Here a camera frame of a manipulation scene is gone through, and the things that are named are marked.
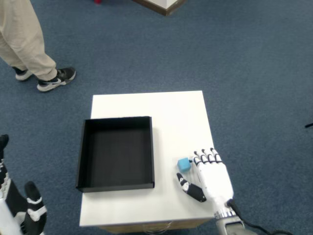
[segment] open box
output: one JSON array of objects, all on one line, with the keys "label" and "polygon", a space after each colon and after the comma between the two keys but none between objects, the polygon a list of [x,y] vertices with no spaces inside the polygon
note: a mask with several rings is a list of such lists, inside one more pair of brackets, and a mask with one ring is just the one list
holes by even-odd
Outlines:
[{"label": "open box", "polygon": [[154,188],[151,117],[85,120],[76,188],[99,192]]}]

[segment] white robotic hand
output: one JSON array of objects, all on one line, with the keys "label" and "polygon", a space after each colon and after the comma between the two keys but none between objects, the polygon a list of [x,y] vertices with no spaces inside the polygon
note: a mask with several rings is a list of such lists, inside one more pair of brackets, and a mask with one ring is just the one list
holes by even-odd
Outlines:
[{"label": "white robotic hand", "polygon": [[202,190],[196,185],[187,182],[183,176],[178,173],[179,182],[187,194],[199,200],[204,195],[207,200],[213,203],[215,216],[223,214],[232,215],[234,212],[226,206],[226,202],[233,198],[234,192],[225,164],[222,162],[218,152],[211,148],[210,151],[195,151],[192,162],[197,167],[197,175],[201,182]]}]

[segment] white table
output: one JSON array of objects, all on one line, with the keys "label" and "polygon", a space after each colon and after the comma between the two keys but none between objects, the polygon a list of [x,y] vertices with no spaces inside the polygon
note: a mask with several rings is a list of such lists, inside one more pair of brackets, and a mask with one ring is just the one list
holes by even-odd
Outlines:
[{"label": "white table", "polygon": [[[151,116],[155,188],[83,193],[80,226],[113,226],[211,219],[178,183],[177,161],[213,147],[202,91],[94,95],[91,118]],[[191,169],[185,177],[200,186]]]}]

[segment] blue cube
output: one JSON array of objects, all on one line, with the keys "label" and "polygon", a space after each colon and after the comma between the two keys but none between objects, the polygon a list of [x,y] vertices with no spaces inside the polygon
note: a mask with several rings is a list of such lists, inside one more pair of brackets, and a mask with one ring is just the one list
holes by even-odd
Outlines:
[{"label": "blue cube", "polygon": [[178,163],[177,163],[177,166],[178,166],[179,171],[180,171],[181,173],[186,172],[186,171],[189,171],[190,168],[191,168],[191,164],[190,164],[188,158],[180,159],[180,160],[178,161]]}]

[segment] sneaker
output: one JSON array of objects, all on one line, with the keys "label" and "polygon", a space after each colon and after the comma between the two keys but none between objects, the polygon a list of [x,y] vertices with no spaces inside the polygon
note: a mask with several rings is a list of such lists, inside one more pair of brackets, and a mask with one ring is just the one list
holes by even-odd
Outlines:
[{"label": "sneaker", "polygon": [[19,81],[25,81],[27,80],[33,73],[29,70],[20,70],[17,67],[12,67],[15,70],[15,78]]},{"label": "sneaker", "polygon": [[58,86],[67,85],[74,79],[75,75],[76,71],[72,67],[60,69],[55,78],[49,81],[38,80],[37,89],[41,92],[47,92]]}]

